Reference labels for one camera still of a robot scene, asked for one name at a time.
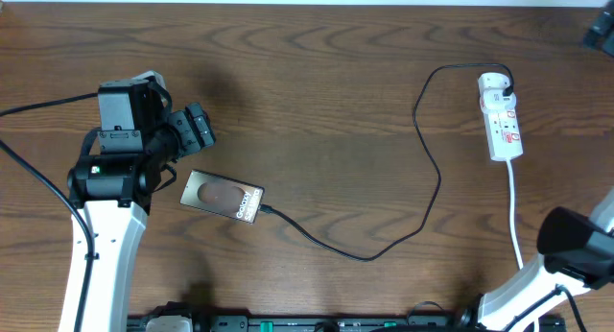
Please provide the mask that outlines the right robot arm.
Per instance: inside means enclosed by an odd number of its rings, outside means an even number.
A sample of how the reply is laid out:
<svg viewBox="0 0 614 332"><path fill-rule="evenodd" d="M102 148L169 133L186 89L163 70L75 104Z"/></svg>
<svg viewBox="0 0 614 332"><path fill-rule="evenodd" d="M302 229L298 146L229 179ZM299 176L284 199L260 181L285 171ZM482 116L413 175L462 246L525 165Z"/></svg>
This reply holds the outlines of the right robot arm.
<svg viewBox="0 0 614 332"><path fill-rule="evenodd" d="M613 194L586 217L553 209L538 234L537 254L510 280L484 294L474 324L523 331L564 299L613 282Z"/></svg>

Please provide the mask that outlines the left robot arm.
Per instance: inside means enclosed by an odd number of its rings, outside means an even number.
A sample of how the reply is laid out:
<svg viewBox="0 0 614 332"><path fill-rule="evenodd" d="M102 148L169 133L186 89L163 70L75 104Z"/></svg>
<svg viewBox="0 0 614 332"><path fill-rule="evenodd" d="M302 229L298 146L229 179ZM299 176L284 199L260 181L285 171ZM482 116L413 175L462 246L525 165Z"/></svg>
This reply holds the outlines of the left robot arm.
<svg viewBox="0 0 614 332"><path fill-rule="evenodd" d="M100 127L83 140L67 184L72 257L61 331L124 331L136 253L163 171L215 143L198 103L173 109L163 77L148 71L102 83Z"/></svg>

